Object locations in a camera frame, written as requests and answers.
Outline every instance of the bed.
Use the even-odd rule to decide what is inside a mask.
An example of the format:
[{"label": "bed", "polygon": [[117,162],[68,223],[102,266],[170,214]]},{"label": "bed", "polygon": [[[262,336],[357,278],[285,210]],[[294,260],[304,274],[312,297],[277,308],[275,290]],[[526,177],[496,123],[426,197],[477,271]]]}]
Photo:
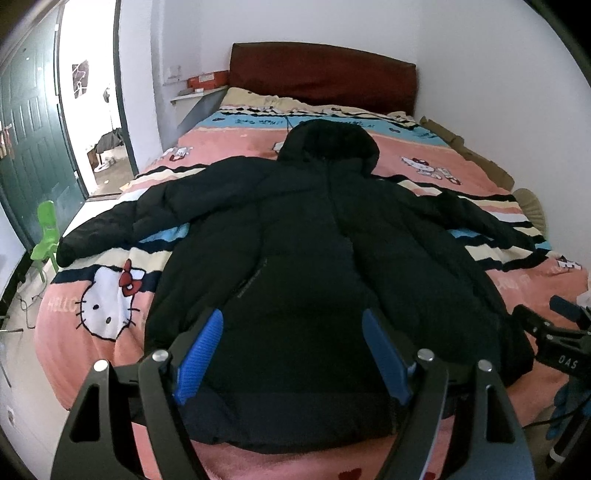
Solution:
[{"label": "bed", "polygon": [[[358,72],[365,73],[363,78]],[[354,123],[378,144],[374,175],[389,177],[417,195],[458,192],[533,237],[534,251],[501,250],[476,232],[450,231],[486,270],[508,311],[523,303],[568,327],[566,319],[549,309],[549,299],[559,295],[574,301],[587,290],[587,271],[550,248],[515,197],[499,186],[508,186],[506,177],[495,183],[483,164],[467,160],[407,115],[413,112],[416,90],[415,66],[398,60],[313,44],[235,44],[230,89],[220,108],[127,184],[119,201],[137,199],[155,184],[197,174],[234,155],[275,159],[287,132],[309,119]],[[181,225],[160,232],[137,245],[78,260],[56,275],[41,304],[35,347],[65,408],[98,359],[125,365],[142,357],[145,321],[160,273],[187,231]],[[121,295],[122,288],[128,294]],[[109,315],[119,319],[108,334],[93,327],[92,310],[84,308],[89,301],[111,309]],[[512,385],[509,396],[522,424],[548,407],[565,381],[563,374],[536,363]],[[452,425],[450,418],[441,427],[429,469],[433,475],[441,470]],[[134,433],[146,476],[158,478],[145,428],[135,425]],[[194,442],[194,447],[212,478],[366,480],[377,474],[393,439],[298,455],[262,455],[226,444]]]}]

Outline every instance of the open doorway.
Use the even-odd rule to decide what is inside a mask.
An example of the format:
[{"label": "open doorway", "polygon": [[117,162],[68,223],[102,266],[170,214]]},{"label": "open doorway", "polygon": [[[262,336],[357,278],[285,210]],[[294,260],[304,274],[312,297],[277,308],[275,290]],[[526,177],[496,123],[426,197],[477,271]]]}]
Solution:
[{"label": "open doorway", "polygon": [[59,84],[73,154],[91,198],[121,194],[134,174],[121,131],[113,63],[116,0],[63,7]]}]

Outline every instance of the wall switch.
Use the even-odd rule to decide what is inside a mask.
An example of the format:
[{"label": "wall switch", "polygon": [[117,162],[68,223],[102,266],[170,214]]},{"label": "wall switch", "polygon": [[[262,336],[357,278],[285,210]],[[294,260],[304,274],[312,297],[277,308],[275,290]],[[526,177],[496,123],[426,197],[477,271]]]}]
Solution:
[{"label": "wall switch", "polygon": [[181,66],[180,65],[172,65],[166,69],[166,78],[167,80],[177,80],[181,78]]},{"label": "wall switch", "polygon": [[10,425],[14,427],[14,410],[11,407],[7,406],[6,411],[8,414],[8,421],[10,422]]}]

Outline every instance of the blue gripper pad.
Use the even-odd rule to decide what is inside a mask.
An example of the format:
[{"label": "blue gripper pad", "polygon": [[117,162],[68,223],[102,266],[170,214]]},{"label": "blue gripper pad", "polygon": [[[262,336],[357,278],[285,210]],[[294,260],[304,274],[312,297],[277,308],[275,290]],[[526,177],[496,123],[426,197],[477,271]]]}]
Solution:
[{"label": "blue gripper pad", "polygon": [[374,357],[388,393],[406,406],[413,397],[413,392],[408,385],[408,376],[414,372],[416,365],[406,367],[396,347],[371,310],[363,312],[361,325],[363,337]]},{"label": "blue gripper pad", "polygon": [[189,398],[197,394],[222,332],[222,312],[214,310],[177,370],[177,388],[173,393],[177,404],[185,405]]}]

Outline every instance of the cardboard box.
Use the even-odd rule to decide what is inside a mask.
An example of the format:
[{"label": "cardboard box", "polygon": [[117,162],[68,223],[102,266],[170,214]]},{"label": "cardboard box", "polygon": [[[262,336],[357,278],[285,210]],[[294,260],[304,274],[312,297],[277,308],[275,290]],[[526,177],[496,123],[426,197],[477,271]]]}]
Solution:
[{"label": "cardboard box", "polygon": [[187,80],[187,86],[193,89],[202,88],[203,90],[212,90],[214,88],[223,87],[228,84],[228,74],[229,72],[227,70],[204,73],[197,77],[189,78],[189,80]]}]

